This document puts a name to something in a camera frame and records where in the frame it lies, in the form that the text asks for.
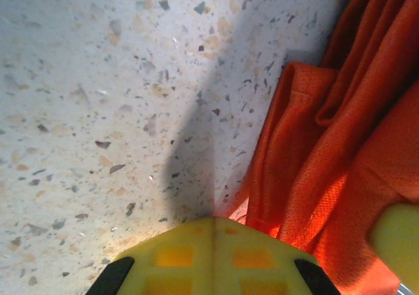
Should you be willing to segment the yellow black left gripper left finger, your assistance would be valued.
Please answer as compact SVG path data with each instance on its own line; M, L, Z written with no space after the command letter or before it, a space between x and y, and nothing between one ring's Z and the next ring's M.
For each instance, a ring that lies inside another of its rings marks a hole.
M211 294L213 218L168 230L121 252L87 294Z

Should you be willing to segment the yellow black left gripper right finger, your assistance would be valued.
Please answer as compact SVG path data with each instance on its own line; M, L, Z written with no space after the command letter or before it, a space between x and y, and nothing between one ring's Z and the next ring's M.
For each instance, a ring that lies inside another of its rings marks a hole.
M214 294L339 294L310 254L227 218L214 221Z

